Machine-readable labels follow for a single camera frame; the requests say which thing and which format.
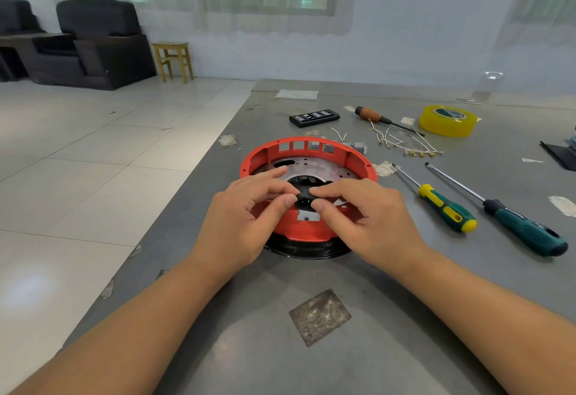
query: roll of packing tape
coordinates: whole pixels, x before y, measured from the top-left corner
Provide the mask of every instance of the roll of packing tape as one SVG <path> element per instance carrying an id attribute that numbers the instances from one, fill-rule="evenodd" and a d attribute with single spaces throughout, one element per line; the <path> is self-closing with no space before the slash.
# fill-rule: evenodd
<path id="1" fill-rule="evenodd" d="M 477 119 L 475 114 L 459 108 L 430 105 L 422 112 L 420 126 L 441 136 L 468 137 Z"/>

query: forearm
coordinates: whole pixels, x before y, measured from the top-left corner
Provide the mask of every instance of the forearm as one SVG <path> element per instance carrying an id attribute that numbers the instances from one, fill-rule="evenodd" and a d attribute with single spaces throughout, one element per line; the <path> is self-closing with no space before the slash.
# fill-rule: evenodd
<path id="1" fill-rule="evenodd" d="M 183 261 L 13 393 L 152 393 L 190 326 L 226 281 L 190 258 Z"/>
<path id="2" fill-rule="evenodd" d="M 479 358 L 511 395 L 576 387 L 576 326 L 433 250 L 397 278 Z"/>

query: screwdriver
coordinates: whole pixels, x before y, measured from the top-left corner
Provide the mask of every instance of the screwdriver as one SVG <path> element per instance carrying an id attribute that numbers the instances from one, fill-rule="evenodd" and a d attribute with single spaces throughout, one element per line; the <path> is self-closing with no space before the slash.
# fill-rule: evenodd
<path id="1" fill-rule="evenodd" d="M 534 252 L 544 257 L 557 257 L 567 251 L 568 243 L 550 228 L 534 222 L 514 210 L 510 210 L 497 199 L 484 199 L 432 164 L 425 163 L 424 166 L 436 171 L 482 201 L 486 213 L 495 217 L 500 224 L 504 225 L 507 230 L 511 231 L 512 234 L 522 240 L 522 242 Z"/>
<path id="2" fill-rule="evenodd" d="M 420 134 L 422 137 L 425 137 L 424 134 L 417 132 L 413 128 L 408 128 L 406 126 L 398 125 L 397 123 L 392 122 L 387 117 L 384 117 L 381 114 L 378 114 L 377 112 L 375 112 L 374 110 L 371 110 L 370 108 L 356 107 L 356 110 L 354 112 L 356 113 L 356 115 L 360 116 L 364 120 L 367 120 L 367 121 L 370 120 L 374 123 L 380 122 L 380 123 L 385 123 L 386 125 L 398 126 L 401 129 L 405 129 L 407 131 L 410 131 L 411 133 Z"/>
<path id="3" fill-rule="evenodd" d="M 398 172 L 418 186 L 418 194 L 424 201 L 428 202 L 431 207 L 442 217 L 450 228 L 459 232 L 471 232 L 476 229 L 476 219 L 474 216 L 456 202 L 450 201 L 445 196 L 440 195 L 431 185 L 420 185 L 414 178 L 404 172 L 400 167 L 392 164 Z"/>

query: wooden stool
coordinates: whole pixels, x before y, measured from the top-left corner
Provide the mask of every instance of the wooden stool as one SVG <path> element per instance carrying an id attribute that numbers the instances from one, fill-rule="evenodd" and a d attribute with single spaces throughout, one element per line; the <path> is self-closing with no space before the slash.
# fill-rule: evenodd
<path id="1" fill-rule="evenodd" d="M 160 69 L 160 75 L 162 76 L 163 82 L 166 82 L 164 64 L 168 66 L 168 73 L 170 74 L 170 78 L 174 78 L 174 75 L 172 74 L 172 65 L 170 64 L 170 58 L 178 58 L 184 84 L 188 82 L 185 70 L 186 67 L 190 71 L 190 79 L 194 79 L 194 72 L 192 71 L 192 63 L 190 61 L 190 53 L 188 52 L 188 43 L 158 42 L 152 43 L 152 47 L 154 48 L 154 52 L 156 54 L 156 61 L 158 62 L 158 68 Z M 164 51 L 164 57 L 160 56 L 160 49 Z M 175 50 L 178 53 L 169 54 L 169 50 Z"/>

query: green screwdriver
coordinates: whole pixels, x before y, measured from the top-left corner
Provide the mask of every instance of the green screwdriver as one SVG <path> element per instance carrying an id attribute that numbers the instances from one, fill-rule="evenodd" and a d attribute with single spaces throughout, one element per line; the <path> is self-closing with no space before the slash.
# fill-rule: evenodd
<path id="1" fill-rule="evenodd" d="M 431 185 L 420 185 L 414 178 L 404 172 L 400 167 L 392 164 L 398 172 L 418 186 L 418 195 L 442 217 L 450 228 L 459 232 L 471 232 L 476 229 L 478 222 L 468 210 L 456 202 L 450 201 L 445 196 L 440 195 Z"/>
<path id="2" fill-rule="evenodd" d="M 568 243 L 550 228 L 534 222 L 514 210 L 510 210 L 497 199 L 484 199 L 476 192 L 470 190 L 450 175 L 445 174 L 429 163 L 425 163 L 424 166 L 444 176 L 458 187 L 463 188 L 469 194 L 482 201 L 486 213 L 494 216 L 500 224 L 504 225 L 506 229 L 511 231 L 518 239 L 522 240 L 522 242 L 534 252 L 544 257 L 557 257 L 567 251 Z"/>

